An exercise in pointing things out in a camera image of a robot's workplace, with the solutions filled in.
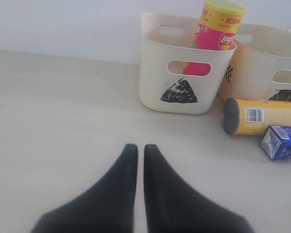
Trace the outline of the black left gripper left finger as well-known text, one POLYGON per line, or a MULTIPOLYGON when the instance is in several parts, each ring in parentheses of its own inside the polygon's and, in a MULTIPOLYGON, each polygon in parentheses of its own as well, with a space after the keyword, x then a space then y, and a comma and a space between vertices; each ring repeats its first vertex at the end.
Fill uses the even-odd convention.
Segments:
POLYGON ((112 167, 77 198, 43 214, 33 233, 132 233, 138 148, 126 144, 112 167))

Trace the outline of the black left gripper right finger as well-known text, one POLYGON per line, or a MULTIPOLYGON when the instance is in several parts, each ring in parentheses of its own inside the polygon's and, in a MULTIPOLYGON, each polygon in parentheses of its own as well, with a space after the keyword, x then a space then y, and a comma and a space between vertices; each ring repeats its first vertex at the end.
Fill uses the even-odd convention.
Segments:
POLYGON ((150 233, 252 233, 241 215, 206 198, 169 165, 157 145, 144 149, 144 198, 150 233))

